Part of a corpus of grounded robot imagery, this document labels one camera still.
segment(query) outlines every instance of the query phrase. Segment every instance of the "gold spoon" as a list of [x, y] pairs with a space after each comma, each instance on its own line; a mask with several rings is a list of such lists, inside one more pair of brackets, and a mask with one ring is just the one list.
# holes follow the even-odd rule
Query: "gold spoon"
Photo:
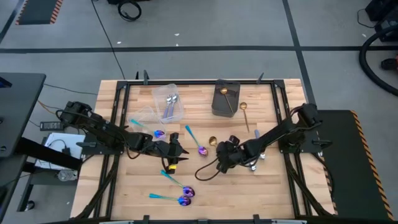
[[248, 104], [247, 103], [245, 103], [245, 102], [242, 102], [240, 105], [239, 105], [239, 107], [243, 110], [243, 113], [244, 113], [244, 120], [245, 120], [245, 122], [246, 122], [246, 127], [248, 127], [248, 132], [250, 132], [250, 130], [249, 130], [249, 124], [248, 124], [248, 118], [246, 117], [246, 108], [248, 107]]
[[222, 89], [220, 90], [221, 94], [225, 96], [225, 99], [226, 99], [226, 101], [227, 101], [227, 103], [228, 103], [229, 108], [231, 109], [231, 112], [234, 113], [234, 111], [232, 110], [232, 106], [231, 106], [231, 104], [229, 103], [228, 97], [226, 97], [226, 92], [227, 92], [227, 91], [228, 91], [228, 90], [227, 90], [225, 87], [222, 88]]
[[214, 137], [214, 136], [210, 137], [210, 138], [209, 138], [209, 144], [210, 144], [211, 146], [217, 146], [217, 138]]

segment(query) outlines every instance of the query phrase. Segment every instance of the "purple spoon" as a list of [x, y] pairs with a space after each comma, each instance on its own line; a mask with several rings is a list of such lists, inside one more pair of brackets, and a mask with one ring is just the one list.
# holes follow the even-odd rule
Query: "purple spoon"
[[182, 184], [180, 184], [178, 181], [176, 181], [173, 177], [171, 177], [170, 175], [166, 174], [166, 172], [164, 170], [162, 170], [160, 172], [163, 176], [169, 178], [172, 182], [178, 184], [180, 187], [182, 187], [182, 192], [185, 196], [187, 197], [193, 197], [195, 196], [195, 191], [193, 190], [193, 188], [191, 188], [190, 186], [184, 186]]
[[156, 195], [156, 194], [149, 194], [149, 198], [161, 198], [161, 199], [167, 199], [167, 200], [176, 200], [182, 206], [190, 205], [192, 202], [191, 199], [188, 198], [187, 196], [181, 196], [179, 198], [172, 198], [172, 197], [165, 197], [165, 196]]
[[199, 142], [198, 142], [198, 140], [194, 137], [194, 135], [193, 135], [191, 129], [189, 128], [189, 125], [186, 125], [186, 126], [185, 126], [185, 129], [190, 133], [190, 135], [192, 136], [193, 140], [195, 140], [195, 142], [197, 143], [199, 154], [200, 154], [201, 156], [207, 156], [207, 149], [206, 149], [205, 147], [199, 145]]
[[[148, 128], [147, 126], [141, 124], [140, 122], [136, 121], [135, 119], [132, 119], [131, 122], [132, 122], [133, 124], [136, 124], [136, 125], [142, 127], [142, 128], [146, 128], [146, 129], [148, 129], [149, 131], [152, 131], [150, 128]], [[162, 130], [156, 130], [156, 131], [153, 131], [153, 132], [154, 132], [154, 136], [155, 136], [156, 138], [164, 137], [164, 132], [163, 132]]]

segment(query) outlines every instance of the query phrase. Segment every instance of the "black pen holder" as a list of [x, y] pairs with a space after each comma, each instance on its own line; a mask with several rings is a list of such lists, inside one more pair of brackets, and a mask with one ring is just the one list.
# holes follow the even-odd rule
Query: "black pen holder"
[[[231, 108], [226, 101], [224, 94], [221, 93], [221, 89], [226, 88], [227, 97]], [[217, 80], [214, 89], [213, 103], [211, 104], [211, 111], [214, 115], [232, 118], [238, 110], [239, 104], [239, 92], [241, 90], [241, 84], [235, 81], [229, 80]]]

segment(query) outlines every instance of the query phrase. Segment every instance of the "plastic container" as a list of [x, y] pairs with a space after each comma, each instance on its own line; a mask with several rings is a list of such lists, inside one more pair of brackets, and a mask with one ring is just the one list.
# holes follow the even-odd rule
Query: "plastic container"
[[[141, 125], [134, 123], [132, 120], [137, 121]], [[127, 121], [133, 131], [150, 134], [154, 137], [153, 140], [155, 141], [165, 140], [166, 129], [150, 106], [145, 106], [141, 110], [130, 114], [127, 117]], [[164, 135], [157, 137], [155, 131], [163, 131]]]
[[[226, 88], [228, 90], [225, 96], [231, 104], [232, 111], [225, 96], [220, 92], [222, 88]], [[240, 90], [241, 84], [239, 82], [221, 79], [217, 80], [214, 89], [213, 103], [211, 104], [211, 112], [217, 116], [232, 118], [238, 110]]]
[[152, 96], [156, 105], [157, 117], [161, 122], [171, 123], [179, 121], [184, 117], [183, 104], [175, 84], [168, 84], [153, 89]]

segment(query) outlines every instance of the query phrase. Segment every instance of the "black table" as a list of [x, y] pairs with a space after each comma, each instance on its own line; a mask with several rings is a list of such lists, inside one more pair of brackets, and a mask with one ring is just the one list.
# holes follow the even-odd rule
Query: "black table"
[[[6, 184], [7, 188], [7, 194], [0, 202], [1, 222], [18, 183], [10, 181], [18, 179], [22, 171], [40, 172], [34, 163], [26, 162], [28, 156], [74, 170], [80, 170], [81, 160], [22, 137], [46, 76], [38, 73], [0, 73], [0, 77], [12, 84], [10, 88], [0, 88], [0, 186]], [[24, 191], [27, 197], [22, 197], [18, 211], [24, 210], [29, 199], [31, 180], [32, 175]]]

